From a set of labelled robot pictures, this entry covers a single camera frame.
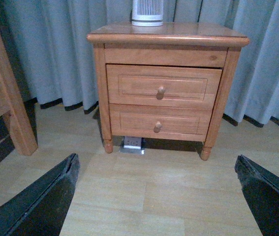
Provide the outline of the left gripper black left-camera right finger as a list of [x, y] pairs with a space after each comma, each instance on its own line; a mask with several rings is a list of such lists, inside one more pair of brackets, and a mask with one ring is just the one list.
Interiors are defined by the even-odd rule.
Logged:
[[264, 236], [279, 236], [279, 177], [239, 155], [235, 172], [249, 209]]

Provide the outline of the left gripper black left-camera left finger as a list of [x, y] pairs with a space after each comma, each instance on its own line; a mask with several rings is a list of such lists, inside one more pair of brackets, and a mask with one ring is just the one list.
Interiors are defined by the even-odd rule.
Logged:
[[73, 153], [0, 206], [0, 236], [58, 236], [80, 170]]

